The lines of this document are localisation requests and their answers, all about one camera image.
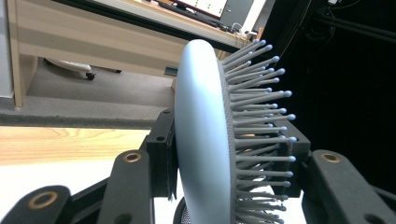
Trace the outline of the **black keyboard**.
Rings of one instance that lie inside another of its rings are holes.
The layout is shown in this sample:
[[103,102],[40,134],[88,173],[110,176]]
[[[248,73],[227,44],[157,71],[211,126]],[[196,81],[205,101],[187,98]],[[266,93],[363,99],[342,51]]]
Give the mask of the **black keyboard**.
[[158,6],[165,8],[167,10],[176,12],[180,15],[186,16],[190,19],[208,24],[210,26],[216,27],[218,25],[218,20],[212,17],[209,17],[201,12],[195,11],[188,7],[182,6],[181,4],[177,4],[174,0],[169,0],[169,3],[166,3],[165,0],[156,0],[158,2]]

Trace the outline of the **light blue hairbrush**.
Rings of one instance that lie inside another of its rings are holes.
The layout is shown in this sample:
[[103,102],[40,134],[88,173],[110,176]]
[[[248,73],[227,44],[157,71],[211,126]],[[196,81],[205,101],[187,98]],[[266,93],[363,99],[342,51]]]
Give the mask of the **light blue hairbrush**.
[[184,48],[177,70],[175,132],[179,172],[191,224],[283,224],[279,212],[295,162],[287,134],[294,115],[273,91],[283,70],[255,40],[224,59],[201,39]]

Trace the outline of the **black curtain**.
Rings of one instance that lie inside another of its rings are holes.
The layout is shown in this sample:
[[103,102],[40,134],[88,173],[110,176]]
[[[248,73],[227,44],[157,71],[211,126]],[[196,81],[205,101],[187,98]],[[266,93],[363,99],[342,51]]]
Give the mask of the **black curtain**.
[[275,0],[262,37],[312,147],[396,193],[396,0]]

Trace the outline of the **white chair base with casters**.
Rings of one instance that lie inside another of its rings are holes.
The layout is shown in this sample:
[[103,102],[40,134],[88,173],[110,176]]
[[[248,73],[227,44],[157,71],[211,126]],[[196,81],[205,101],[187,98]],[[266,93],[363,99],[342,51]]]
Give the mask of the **white chair base with casters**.
[[92,68],[88,64],[74,63],[74,62],[48,59],[48,58],[45,58],[45,61],[49,62],[51,64],[54,64],[54,65],[57,65],[59,67],[62,67],[64,69],[67,69],[67,70],[84,73],[88,80],[94,80],[94,78],[95,78],[95,73],[92,72]]

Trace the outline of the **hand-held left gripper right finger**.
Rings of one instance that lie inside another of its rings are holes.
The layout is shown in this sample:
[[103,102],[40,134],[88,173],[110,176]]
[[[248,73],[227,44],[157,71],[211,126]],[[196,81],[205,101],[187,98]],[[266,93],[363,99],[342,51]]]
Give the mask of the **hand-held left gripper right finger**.
[[295,137],[296,142],[282,144],[277,150],[279,156],[294,156],[295,162],[281,161],[275,164],[275,171],[291,171],[293,177],[275,177],[275,181],[289,181],[289,187],[274,187],[277,195],[287,195],[289,198],[298,198],[301,194],[301,187],[298,185],[300,175],[299,168],[302,162],[308,159],[311,142],[288,120],[276,121],[276,127],[286,127],[286,131],[280,131],[286,137]]

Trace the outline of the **bright-screen computer monitor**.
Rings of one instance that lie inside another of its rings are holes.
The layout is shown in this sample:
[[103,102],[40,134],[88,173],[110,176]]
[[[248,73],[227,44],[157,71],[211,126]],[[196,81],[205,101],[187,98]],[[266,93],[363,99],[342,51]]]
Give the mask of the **bright-screen computer monitor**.
[[228,0],[174,0],[177,4],[201,12],[209,17],[220,19]]

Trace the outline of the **light wooden desk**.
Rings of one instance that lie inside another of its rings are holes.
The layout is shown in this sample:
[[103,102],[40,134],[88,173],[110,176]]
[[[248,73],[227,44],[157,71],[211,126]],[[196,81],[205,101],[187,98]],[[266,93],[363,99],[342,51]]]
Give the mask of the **light wooden desk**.
[[4,0],[14,102],[22,106],[39,57],[162,77],[188,40],[53,0]]

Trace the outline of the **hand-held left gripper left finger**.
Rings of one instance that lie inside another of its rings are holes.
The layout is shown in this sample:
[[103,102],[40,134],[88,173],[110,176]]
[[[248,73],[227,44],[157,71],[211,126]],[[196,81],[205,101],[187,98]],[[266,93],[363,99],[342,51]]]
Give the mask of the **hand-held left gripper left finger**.
[[173,200],[177,196],[177,149],[174,110],[165,109],[146,137],[150,158],[151,189],[154,197]]

